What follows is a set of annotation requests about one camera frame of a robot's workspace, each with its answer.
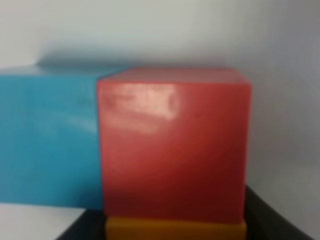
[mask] black base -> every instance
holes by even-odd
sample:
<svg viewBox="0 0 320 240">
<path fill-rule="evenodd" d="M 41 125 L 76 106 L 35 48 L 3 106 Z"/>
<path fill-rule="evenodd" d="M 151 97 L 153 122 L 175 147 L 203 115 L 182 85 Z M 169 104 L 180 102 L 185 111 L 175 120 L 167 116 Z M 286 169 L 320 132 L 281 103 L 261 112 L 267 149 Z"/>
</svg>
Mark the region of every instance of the black base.
<svg viewBox="0 0 320 240">
<path fill-rule="evenodd" d="M 312 240 L 276 213 L 249 187 L 245 193 L 247 240 Z M 85 211 L 57 240 L 106 240 L 102 211 Z"/>
</svg>

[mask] red cube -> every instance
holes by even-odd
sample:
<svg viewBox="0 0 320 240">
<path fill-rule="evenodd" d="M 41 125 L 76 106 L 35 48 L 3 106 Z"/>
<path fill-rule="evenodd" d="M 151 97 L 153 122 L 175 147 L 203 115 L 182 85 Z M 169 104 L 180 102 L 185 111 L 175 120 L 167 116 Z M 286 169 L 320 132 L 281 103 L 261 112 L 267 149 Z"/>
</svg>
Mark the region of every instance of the red cube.
<svg viewBox="0 0 320 240">
<path fill-rule="evenodd" d="M 237 71 L 131 68 L 97 97 L 107 215 L 243 221 L 251 85 Z"/>
</svg>

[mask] white surface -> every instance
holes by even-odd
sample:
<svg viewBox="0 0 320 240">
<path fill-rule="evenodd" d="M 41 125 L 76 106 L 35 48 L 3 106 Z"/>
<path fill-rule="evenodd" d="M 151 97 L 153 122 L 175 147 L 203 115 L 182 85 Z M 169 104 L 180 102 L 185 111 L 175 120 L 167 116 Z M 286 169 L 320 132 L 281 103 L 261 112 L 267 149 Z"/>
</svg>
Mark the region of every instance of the white surface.
<svg viewBox="0 0 320 240">
<path fill-rule="evenodd" d="M 320 239 L 319 26 L 319 0 L 0 0 L 0 65 L 53 51 L 240 69 L 254 86 L 247 182 Z"/>
<path fill-rule="evenodd" d="M 0 239 L 55 240 L 83 212 L 79 208 L 0 204 Z"/>
</svg>

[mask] toy block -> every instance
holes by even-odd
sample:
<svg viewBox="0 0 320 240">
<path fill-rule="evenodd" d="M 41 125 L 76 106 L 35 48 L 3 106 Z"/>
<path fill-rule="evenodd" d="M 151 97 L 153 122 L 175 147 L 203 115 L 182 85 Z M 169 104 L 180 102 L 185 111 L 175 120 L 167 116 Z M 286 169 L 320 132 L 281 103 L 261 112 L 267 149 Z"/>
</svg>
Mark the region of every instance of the toy block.
<svg viewBox="0 0 320 240">
<path fill-rule="evenodd" d="M 242 222 L 251 85 L 238 72 L 131 68 L 97 97 L 107 215 Z"/>
<path fill-rule="evenodd" d="M 247 227 L 196 221 L 109 217 L 107 240 L 245 240 Z"/>
<path fill-rule="evenodd" d="M 96 80 L 123 69 L 0 70 L 0 202 L 102 209 Z"/>
</svg>

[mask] yellow block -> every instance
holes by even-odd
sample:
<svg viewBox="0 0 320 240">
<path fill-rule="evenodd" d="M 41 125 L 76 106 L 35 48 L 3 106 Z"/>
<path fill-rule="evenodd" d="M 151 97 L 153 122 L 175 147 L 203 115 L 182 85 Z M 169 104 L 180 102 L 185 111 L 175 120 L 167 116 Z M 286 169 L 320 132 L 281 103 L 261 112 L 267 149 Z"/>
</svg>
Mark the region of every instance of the yellow block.
<svg viewBox="0 0 320 240">
<path fill-rule="evenodd" d="M 109 217 L 105 229 L 107 240 L 245 240 L 247 226 Z"/>
</svg>

